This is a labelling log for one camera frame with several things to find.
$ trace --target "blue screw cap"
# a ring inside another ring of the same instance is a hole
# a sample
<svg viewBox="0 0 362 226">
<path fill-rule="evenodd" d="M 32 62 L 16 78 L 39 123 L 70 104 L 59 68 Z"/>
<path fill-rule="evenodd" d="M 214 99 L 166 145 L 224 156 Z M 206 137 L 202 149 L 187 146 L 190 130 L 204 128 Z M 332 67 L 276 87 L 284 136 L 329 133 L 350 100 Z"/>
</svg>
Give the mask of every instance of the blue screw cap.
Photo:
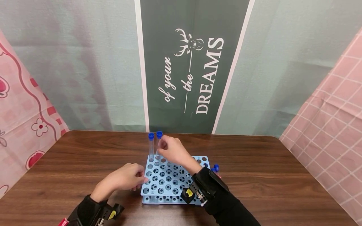
<svg viewBox="0 0 362 226">
<path fill-rule="evenodd" d="M 216 172 L 218 172 L 219 171 L 219 164 L 215 164 L 214 168 L 215 168 Z"/>
<path fill-rule="evenodd" d="M 161 139 L 162 131 L 157 131 L 156 136 L 157 136 L 158 139 Z"/>
<path fill-rule="evenodd" d="M 148 134 L 148 139 L 149 140 L 153 140 L 154 137 L 155 137 L 155 135 L 153 133 Z"/>
</svg>

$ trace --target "antler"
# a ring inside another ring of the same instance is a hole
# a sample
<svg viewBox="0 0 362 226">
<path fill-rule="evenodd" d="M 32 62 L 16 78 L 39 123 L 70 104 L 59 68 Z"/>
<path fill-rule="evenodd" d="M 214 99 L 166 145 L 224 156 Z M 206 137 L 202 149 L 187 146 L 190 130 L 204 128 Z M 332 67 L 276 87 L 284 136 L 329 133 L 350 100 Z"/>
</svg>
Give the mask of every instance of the antler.
<svg viewBox="0 0 362 226">
<path fill-rule="evenodd" d="M 183 53 L 185 52 L 185 50 L 189 47 L 189 40 L 187 39 L 186 34 L 185 34 L 185 31 L 184 31 L 183 29 L 177 28 L 175 31 L 176 31 L 176 32 L 179 32 L 179 31 L 180 31 L 180 32 L 181 32 L 180 35 L 183 37 L 183 39 L 181 39 L 180 41 L 183 41 L 183 42 L 186 42 L 186 43 L 187 43 L 187 45 L 180 46 L 180 47 L 182 48 L 182 50 L 179 51 L 180 54 L 174 54 L 175 56 L 182 56 Z"/>
</svg>

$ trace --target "test tube rack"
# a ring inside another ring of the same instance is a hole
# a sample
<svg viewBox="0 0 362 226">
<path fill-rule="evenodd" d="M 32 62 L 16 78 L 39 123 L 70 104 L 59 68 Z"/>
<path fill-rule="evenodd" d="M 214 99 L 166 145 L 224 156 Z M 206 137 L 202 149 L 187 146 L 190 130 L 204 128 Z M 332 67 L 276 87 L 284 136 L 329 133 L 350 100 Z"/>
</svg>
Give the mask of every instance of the test tube rack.
<svg viewBox="0 0 362 226">
<path fill-rule="evenodd" d="M 202 167 L 210 168 L 207 156 L 193 157 Z M 191 175 L 182 166 L 168 162 L 162 156 L 150 162 L 150 156 L 148 156 L 145 177 L 149 181 L 142 185 L 143 204 L 186 204 L 180 195 L 182 190 L 189 187 L 193 181 Z M 195 196 L 190 205 L 200 206 L 201 202 Z"/>
</svg>

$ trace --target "pink checkered fabric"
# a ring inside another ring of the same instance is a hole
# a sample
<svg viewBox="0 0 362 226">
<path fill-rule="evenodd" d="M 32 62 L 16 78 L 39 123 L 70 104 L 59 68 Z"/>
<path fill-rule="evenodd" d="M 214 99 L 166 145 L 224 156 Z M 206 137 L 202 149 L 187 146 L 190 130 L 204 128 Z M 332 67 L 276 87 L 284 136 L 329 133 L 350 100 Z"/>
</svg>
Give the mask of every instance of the pink checkered fabric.
<svg viewBox="0 0 362 226">
<path fill-rule="evenodd" d="M 0 198 L 67 131 L 0 31 Z"/>
<path fill-rule="evenodd" d="M 362 226 L 362 29 L 280 140 Z"/>
</svg>

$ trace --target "wooden table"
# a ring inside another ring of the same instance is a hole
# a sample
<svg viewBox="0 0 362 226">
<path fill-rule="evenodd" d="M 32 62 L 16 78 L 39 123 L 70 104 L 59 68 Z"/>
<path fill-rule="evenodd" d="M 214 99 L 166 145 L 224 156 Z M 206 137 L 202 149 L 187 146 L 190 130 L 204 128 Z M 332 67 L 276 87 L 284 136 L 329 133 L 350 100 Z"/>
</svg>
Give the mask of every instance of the wooden table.
<svg viewBox="0 0 362 226">
<path fill-rule="evenodd" d="M 355 226 L 274 137 L 173 134 L 191 155 L 218 163 L 224 182 L 263 226 Z M 107 174 L 145 165 L 146 133 L 71 131 L 0 200 L 0 225 L 58 225 Z M 216 225 L 202 207 L 147 206 L 140 191 L 110 198 L 126 207 L 108 225 Z"/>
</svg>

